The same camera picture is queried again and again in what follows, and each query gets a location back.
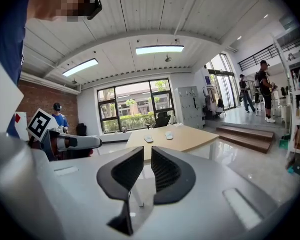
blue shirt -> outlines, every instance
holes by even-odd
[[[0,62],[17,85],[21,74],[23,40],[29,0],[7,0],[0,9]],[[8,126],[9,135],[19,138],[13,116]]]
[[[59,115],[54,115],[52,114],[53,117],[55,117],[56,122],[58,123],[59,126],[63,126],[63,127],[68,127],[68,122],[66,121],[65,116],[63,116],[62,114]]]

person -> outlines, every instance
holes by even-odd
[[[54,103],[53,109],[55,112],[52,114],[52,116],[55,118],[58,125],[64,127],[66,129],[66,133],[68,133],[69,124],[65,116],[60,113],[61,108],[62,107],[58,102]]]
[[[23,58],[23,40],[27,20],[53,21],[73,16],[84,0],[4,0],[0,5],[0,62],[14,84],[18,84]],[[7,133],[19,138],[12,117]]]
[[[241,78],[241,81],[239,82],[239,85],[240,85],[240,90],[241,90],[241,93],[242,93],[242,98],[243,98],[243,102],[244,102],[244,106],[245,106],[245,111],[247,113],[250,113],[249,106],[248,106],[248,102],[249,102],[252,111],[255,112],[255,108],[254,108],[254,106],[252,104],[252,100],[251,100],[251,98],[249,96],[249,93],[248,93],[248,87],[246,86],[246,83],[243,80],[244,79],[244,75],[241,74],[240,78]]]
[[[275,123],[275,120],[271,118],[271,91],[272,85],[269,84],[265,71],[268,69],[268,64],[265,60],[260,62],[260,71],[258,72],[258,81],[260,85],[260,92],[264,99],[265,106],[265,121],[268,123]]]

fluorescent light panel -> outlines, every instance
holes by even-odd
[[[145,47],[137,47],[135,48],[136,54],[152,54],[152,53],[170,53],[170,52],[181,52],[183,50],[183,45],[154,45],[154,46],[145,46]]]
[[[86,61],[86,62],[83,62],[83,63],[81,63],[81,64],[79,64],[79,65],[77,65],[77,66],[75,66],[75,67],[69,69],[68,71],[65,71],[65,72],[63,73],[63,75],[67,77],[67,76],[70,76],[70,75],[72,75],[72,74],[77,73],[78,71],[87,69],[87,68],[89,68],[89,67],[91,67],[91,66],[94,66],[94,65],[97,65],[97,64],[98,64],[98,61],[97,61],[96,59],[93,58],[93,59],[91,59],[91,60],[88,60],[88,61]]]

wooden tabletop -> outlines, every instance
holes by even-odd
[[[173,139],[167,140],[165,133],[171,131]],[[151,135],[153,142],[147,143],[144,135]],[[135,130],[132,132],[126,147],[144,146],[144,160],[151,159],[151,147],[160,146],[177,151],[189,151],[199,146],[206,145],[219,138],[219,135],[195,129],[185,125],[168,125],[160,128]]]

glossy tile floor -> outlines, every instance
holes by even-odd
[[[250,125],[250,126],[267,126],[267,127],[276,127],[276,128],[284,128],[284,123],[281,122],[281,117],[275,117],[276,122],[274,124],[266,122],[265,118],[265,110],[264,103],[261,103],[262,109],[258,110],[258,113],[253,113],[251,108],[249,107],[250,113],[245,111],[245,108],[242,106],[230,109],[224,113],[222,113],[218,118],[214,119],[214,121],[225,122],[225,123],[233,123],[239,125]]]
[[[125,148],[126,143],[104,144],[99,148],[100,154]],[[269,194],[278,205],[289,200],[300,183],[300,176],[289,174],[285,170],[286,150],[278,148],[278,142],[274,141],[267,154],[259,153],[224,140],[216,141],[214,160],[228,166],[248,181],[256,184]],[[210,146],[203,146],[190,151],[192,155],[208,158]],[[145,165],[143,172],[136,181],[139,195],[144,202],[144,207],[139,208],[133,195],[130,197],[130,212],[135,213],[131,217],[133,229],[137,230],[152,211],[153,195],[155,191],[154,174],[150,165]]]

